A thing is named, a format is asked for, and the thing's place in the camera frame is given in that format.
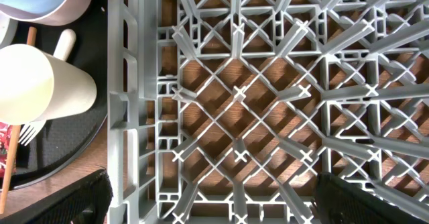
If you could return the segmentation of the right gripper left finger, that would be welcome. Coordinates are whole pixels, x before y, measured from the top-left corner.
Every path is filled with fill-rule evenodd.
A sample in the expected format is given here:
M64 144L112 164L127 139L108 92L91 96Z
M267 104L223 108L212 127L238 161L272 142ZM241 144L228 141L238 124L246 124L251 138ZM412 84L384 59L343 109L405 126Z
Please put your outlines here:
M113 198L106 170L97 170L50 196L1 219L18 223L103 223Z

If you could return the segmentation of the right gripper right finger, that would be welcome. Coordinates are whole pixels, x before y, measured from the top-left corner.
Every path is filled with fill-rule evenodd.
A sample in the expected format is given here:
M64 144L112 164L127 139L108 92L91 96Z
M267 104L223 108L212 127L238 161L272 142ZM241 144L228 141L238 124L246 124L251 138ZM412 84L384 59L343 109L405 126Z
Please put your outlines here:
M329 172L318 174L312 204L321 223L424 222Z

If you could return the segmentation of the cream white cup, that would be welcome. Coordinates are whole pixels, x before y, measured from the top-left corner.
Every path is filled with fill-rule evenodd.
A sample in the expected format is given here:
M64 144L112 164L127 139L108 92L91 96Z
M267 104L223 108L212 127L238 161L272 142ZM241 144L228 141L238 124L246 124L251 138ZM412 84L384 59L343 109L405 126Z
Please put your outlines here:
M96 97L87 72L30 45L1 49L1 122L21 125L77 115Z

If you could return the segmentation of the pink bowl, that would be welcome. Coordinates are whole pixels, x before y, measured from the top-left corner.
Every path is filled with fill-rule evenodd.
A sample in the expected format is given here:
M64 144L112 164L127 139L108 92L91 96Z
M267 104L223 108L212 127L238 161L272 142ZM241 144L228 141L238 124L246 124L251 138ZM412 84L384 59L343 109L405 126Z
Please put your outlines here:
M76 21L91 0L1 0L1 13L17 21L61 26Z

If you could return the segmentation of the grey plate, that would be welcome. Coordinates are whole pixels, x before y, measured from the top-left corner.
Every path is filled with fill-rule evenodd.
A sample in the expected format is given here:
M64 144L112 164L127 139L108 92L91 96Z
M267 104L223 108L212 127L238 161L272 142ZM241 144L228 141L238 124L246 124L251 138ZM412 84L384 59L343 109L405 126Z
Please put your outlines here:
M12 43L18 21L1 14L0 24L0 48L4 48Z

